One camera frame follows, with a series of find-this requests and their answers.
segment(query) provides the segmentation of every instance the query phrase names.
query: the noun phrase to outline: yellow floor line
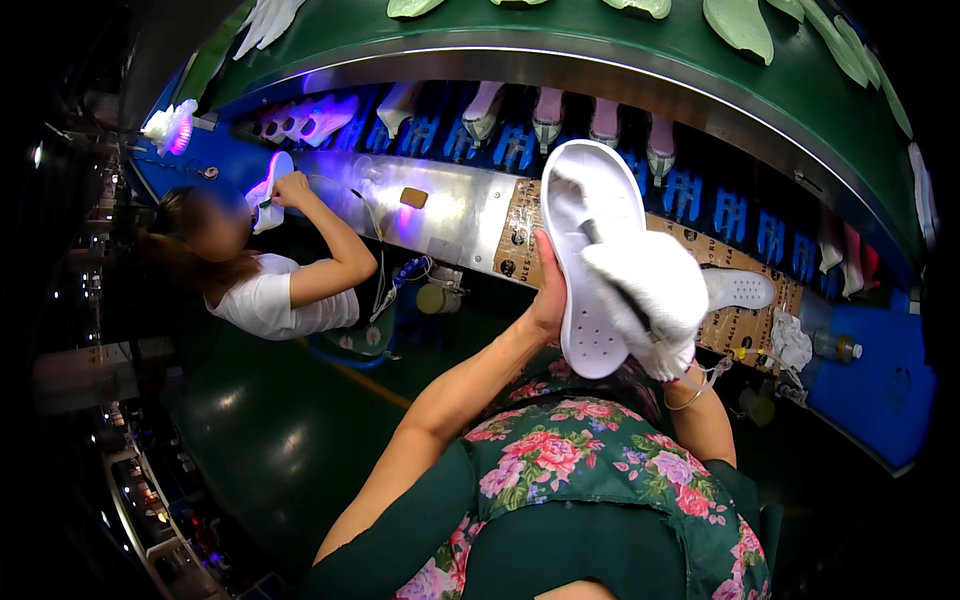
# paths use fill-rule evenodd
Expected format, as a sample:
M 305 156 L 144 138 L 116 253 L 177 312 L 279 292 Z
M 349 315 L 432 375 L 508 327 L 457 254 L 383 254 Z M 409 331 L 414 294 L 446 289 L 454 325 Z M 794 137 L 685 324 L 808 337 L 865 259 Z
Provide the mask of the yellow floor line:
M 306 338 L 298 338 L 297 341 L 300 342 L 301 345 L 303 345 L 304 347 L 306 347 L 306 345 L 307 345 Z M 335 362 L 333 362 L 333 361 L 329 361 L 329 360 L 326 360 L 326 359 L 324 359 L 324 362 L 326 362 L 327 365 L 330 365 L 331 367 L 333 367 L 333 368 L 336 369 L 337 371 L 341 372 L 341 373 L 342 373 L 343 375 L 345 375 L 346 377 L 352 379 L 352 380 L 355 381 L 356 383 L 358 383 L 358 384 L 362 385 L 363 387 L 367 388 L 368 390 L 370 390 L 370 391 L 373 392 L 374 394 L 377 394 L 378 396 L 382 397 L 383 399 L 387 400 L 388 402 L 391 402 L 391 403 L 393 403 L 393 404 L 396 404 L 397 406 L 399 406 L 399 407 L 402 408 L 403 410 L 406 410 L 406 409 L 410 408 L 410 405 L 413 404 L 413 402 L 411 402 L 411 401 L 408 400 L 407 398 L 401 396 L 400 394 L 394 392 L 393 390 L 389 390 L 389 389 L 383 387 L 383 386 L 380 385 L 379 383 L 373 381 L 373 380 L 370 379 L 369 377 L 366 377 L 366 376 L 360 374 L 359 372 L 351 369 L 350 367 L 346 367 L 346 366 L 344 366 L 344 365 L 341 365 L 341 364 L 339 364 L 339 363 L 335 363 Z

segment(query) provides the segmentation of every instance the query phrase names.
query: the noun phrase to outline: brown hair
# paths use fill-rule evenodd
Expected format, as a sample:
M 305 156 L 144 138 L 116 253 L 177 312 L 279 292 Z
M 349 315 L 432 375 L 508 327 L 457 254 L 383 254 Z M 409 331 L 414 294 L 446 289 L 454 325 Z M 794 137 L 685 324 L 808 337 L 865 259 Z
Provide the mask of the brown hair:
M 137 233 L 137 245 L 144 258 L 163 266 L 171 282 L 179 288 L 202 293 L 226 291 L 260 271 L 258 252 L 244 250 L 223 262 L 203 260 L 183 241 L 184 235 L 203 226 L 203 200 L 193 186 L 175 187 L 160 200 L 156 222 L 148 231 Z

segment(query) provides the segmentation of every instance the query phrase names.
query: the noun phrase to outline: bare hand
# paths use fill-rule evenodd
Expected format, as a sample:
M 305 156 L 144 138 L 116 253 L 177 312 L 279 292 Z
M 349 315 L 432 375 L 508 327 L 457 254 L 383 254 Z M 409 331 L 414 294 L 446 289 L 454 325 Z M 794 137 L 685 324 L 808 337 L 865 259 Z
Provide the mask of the bare hand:
M 279 206 L 300 208 L 304 201 L 316 198 L 302 171 L 294 171 L 274 182 L 271 201 Z
M 557 255 L 553 252 L 546 231 L 538 229 L 534 231 L 534 236 L 537 238 L 543 283 L 522 318 L 528 319 L 546 342 L 552 342 L 560 338 L 560 326 L 564 321 L 566 279 L 560 270 L 560 264 L 557 263 Z

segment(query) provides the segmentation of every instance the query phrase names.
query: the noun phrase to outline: white t-shirt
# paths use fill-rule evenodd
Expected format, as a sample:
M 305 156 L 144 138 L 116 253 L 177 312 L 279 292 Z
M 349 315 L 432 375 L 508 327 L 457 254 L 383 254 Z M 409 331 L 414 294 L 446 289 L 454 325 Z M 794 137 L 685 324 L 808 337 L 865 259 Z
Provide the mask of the white t-shirt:
M 206 310 L 265 340 L 292 340 L 316 331 L 348 327 L 360 318 L 360 305 L 352 289 L 291 309 L 290 274 L 300 265 L 279 254 L 260 254 L 257 258 L 260 273 L 231 287 L 216 308 L 204 298 Z

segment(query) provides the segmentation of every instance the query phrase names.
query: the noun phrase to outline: brush handle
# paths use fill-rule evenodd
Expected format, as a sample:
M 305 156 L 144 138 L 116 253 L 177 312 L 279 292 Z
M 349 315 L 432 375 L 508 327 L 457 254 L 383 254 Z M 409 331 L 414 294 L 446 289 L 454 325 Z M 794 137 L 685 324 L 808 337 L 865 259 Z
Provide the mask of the brush handle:
M 596 221 L 593 219 L 586 219 L 583 223 L 580 224 L 580 229 L 587 235 L 587 238 L 590 240 L 590 244 L 602 244 L 603 238 L 600 236 L 600 228 L 597 226 Z M 607 279 L 607 283 L 616 290 L 617 295 L 627 303 L 627 306 L 630 306 L 630 310 L 634 312 L 636 317 L 639 319 L 640 324 L 643 325 L 643 328 L 647 332 L 652 331 L 650 326 L 650 317 L 647 316 L 647 313 L 640 308 L 640 305 L 636 303 L 634 297 L 630 295 L 625 289 L 623 289 L 619 283 L 616 281 L 611 281 Z

